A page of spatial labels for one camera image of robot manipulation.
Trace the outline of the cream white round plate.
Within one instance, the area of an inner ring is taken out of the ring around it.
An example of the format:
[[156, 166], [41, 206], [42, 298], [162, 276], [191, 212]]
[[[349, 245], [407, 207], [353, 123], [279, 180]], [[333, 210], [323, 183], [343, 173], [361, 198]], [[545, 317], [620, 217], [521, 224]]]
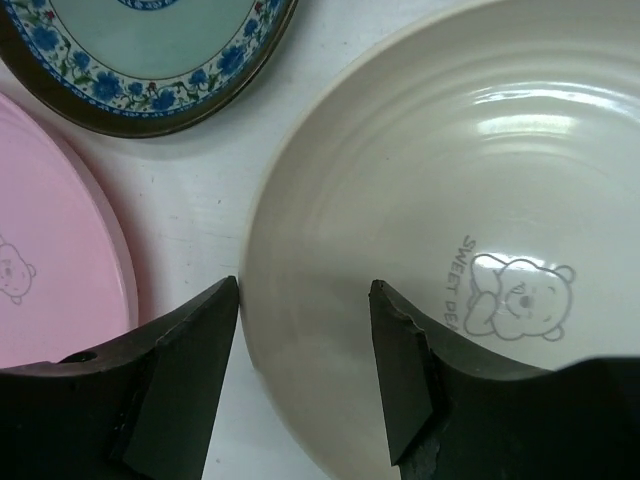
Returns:
[[639, 352], [639, 5], [476, 1], [349, 67], [277, 154], [251, 359], [333, 479], [395, 479], [368, 292], [535, 370]]

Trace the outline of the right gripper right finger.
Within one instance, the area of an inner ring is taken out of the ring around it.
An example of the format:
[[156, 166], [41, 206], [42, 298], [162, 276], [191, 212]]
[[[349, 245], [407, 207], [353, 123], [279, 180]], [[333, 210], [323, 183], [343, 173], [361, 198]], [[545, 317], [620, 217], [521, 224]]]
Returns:
[[369, 293], [391, 464], [405, 479], [635, 479], [639, 362], [557, 371], [456, 334], [388, 283]]

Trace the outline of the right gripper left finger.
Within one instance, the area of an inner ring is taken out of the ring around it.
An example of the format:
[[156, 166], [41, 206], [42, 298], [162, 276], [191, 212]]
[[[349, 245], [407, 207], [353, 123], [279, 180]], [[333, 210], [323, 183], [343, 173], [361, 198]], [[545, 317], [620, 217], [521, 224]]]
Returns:
[[63, 360], [1, 372], [5, 479], [198, 479], [239, 311], [226, 277]]

